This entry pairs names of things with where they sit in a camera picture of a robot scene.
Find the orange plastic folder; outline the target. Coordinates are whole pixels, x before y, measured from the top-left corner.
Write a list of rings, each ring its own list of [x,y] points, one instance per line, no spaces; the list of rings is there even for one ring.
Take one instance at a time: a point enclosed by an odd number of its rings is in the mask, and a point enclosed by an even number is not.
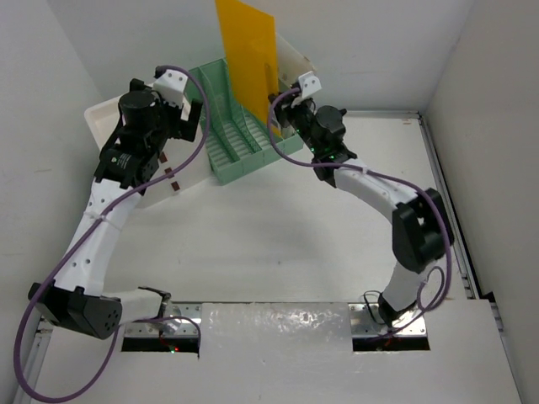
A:
[[[233,96],[266,128],[279,92],[275,18],[241,1],[215,5]]]

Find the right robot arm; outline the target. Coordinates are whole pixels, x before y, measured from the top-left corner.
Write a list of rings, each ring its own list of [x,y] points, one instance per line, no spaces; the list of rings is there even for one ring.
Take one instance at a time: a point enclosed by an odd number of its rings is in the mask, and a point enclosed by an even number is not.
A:
[[[352,194],[381,214],[392,228],[396,265],[379,294],[377,320],[392,324],[419,305],[426,269],[451,257],[454,235],[440,193],[370,170],[344,144],[346,109],[282,93],[272,99],[268,121],[290,127],[312,153],[307,162],[317,178]]]

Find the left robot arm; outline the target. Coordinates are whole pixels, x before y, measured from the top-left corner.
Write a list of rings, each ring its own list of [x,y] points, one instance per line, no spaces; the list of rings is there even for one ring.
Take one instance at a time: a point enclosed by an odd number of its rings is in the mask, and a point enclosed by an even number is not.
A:
[[[105,293],[109,261],[130,213],[156,175],[170,139],[195,140],[202,104],[182,118],[188,78],[166,71],[153,84],[134,79],[118,99],[119,119],[99,153],[90,196],[58,272],[46,286],[35,283],[29,299],[51,324],[98,339],[121,325],[159,315],[169,295],[139,287]]]

